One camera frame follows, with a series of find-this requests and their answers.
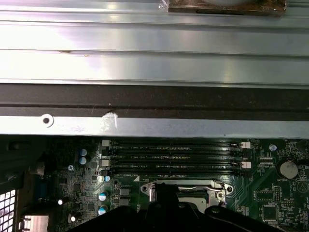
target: screw hole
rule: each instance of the screw hole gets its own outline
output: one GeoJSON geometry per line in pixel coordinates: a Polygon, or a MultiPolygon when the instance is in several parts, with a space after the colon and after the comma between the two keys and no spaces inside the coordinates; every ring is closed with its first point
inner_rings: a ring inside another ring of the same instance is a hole
{"type": "Polygon", "coordinates": [[[48,124],[49,123],[49,118],[44,118],[43,123],[48,124]]]}

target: capacitor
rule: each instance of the capacitor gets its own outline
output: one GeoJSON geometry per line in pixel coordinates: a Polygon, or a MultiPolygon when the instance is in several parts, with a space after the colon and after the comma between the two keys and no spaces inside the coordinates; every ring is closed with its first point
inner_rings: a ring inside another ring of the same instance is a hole
{"type": "Polygon", "coordinates": [[[98,199],[100,200],[100,201],[105,201],[106,200],[106,198],[108,197],[108,192],[107,191],[103,191],[102,193],[100,193],[100,195],[98,196],[98,199]]]}
{"type": "Polygon", "coordinates": [[[86,149],[81,149],[80,151],[79,151],[79,154],[81,155],[81,156],[86,156],[87,154],[88,154],[88,151],[86,150],[86,149]]]}
{"type": "Polygon", "coordinates": [[[76,212],[73,213],[71,216],[71,221],[75,222],[76,220],[80,219],[82,217],[82,213],[81,212],[76,212]]]}
{"type": "Polygon", "coordinates": [[[100,207],[100,209],[98,209],[98,214],[99,215],[103,215],[103,214],[105,214],[106,212],[107,212],[107,206],[106,205],[102,205],[101,207],[100,207]]]}
{"type": "Polygon", "coordinates": [[[65,203],[68,203],[70,201],[69,197],[63,197],[58,200],[58,205],[63,205],[65,203]]]}
{"type": "Polygon", "coordinates": [[[80,163],[81,165],[85,165],[85,164],[87,163],[87,159],[86,159],[85,157],[80,157],[79,163],[80,163]]]}
{"type": "Polygon", "coordinates": [[[111,177],[110,177],[110,176],[105,176],[105,177],[104,177],[104,181],[109,182],[110,180],[111,180],[111,177]]]}

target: screw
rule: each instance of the screw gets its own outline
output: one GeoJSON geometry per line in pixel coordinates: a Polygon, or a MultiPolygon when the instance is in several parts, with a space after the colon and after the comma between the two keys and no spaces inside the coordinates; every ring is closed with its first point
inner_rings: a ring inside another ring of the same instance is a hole
{"type": "Polygon", "coordinates": [[[274,144],[271,144],[271,145],[269,145],[269,149],[270,149],[271,151],[276,151],[276,150],[277,150],[277,146],[274,145],[274,144]]]}
{"type": "Polygon", "coordinates": [[[73,171],[73,170],[74,170],[74,166],[73,166],[73,165],[69,165],[69,166],[68,166],[68,170],[69,170],[69,171],[73,171]]]}
{"type": "Polygon", "coordinates": [[[218,208],[213,208],[213,209],[211,209],[211,211],[215,214],[218,214],[220,212],[220,210],[218,208]]]}

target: chip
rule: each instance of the chip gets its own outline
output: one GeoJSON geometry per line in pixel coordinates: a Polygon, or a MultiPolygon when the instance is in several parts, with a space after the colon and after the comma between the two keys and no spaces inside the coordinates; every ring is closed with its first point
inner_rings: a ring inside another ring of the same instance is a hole
{"type": "Polygon", "coordinates": [[[121,188],[120,189],[120,195],[121,196],[127,196],[130,194],[130,189],[129,188],[121,188]]]}
{"type": "Polygon", "coordinates": [[[91,163],[90,168],[97,168],[97,163],[91,163]]]}
{"type": "Polygon", "coordinates": [[[88,204],[88,210],[94,210],[95,209],[95,204],[89,203],[88,204]]]}
{"type": "Polygon", "coordinates": [[[263,206],[263,219],[265,221],[277,220],[277,209],[275,206],[263,206]]]}
{"type": "Polygon", "coordinates": [[[81,184],[75,183],[75,184],[73,185],[73,189],[74,189],[75,191],[81,190],[81,184]]]}
{"type": "Polygon", "coordinates": [[[124,197],[120,198],[120,201],[119,201],[120,205],[129,205],[129,203],[130,203],[130,199],[129,198],[124,198],[124,197]]]}

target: aluminum panel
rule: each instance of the aluminum panel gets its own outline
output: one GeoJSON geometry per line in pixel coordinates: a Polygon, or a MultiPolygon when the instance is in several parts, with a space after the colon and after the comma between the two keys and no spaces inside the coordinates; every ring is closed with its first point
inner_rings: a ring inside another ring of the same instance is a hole
{"type": "Polygon", "coordinates": [[[0,0],[0,82],[308,88],[309,0],[282,18],[159,5],[0,0]]]}

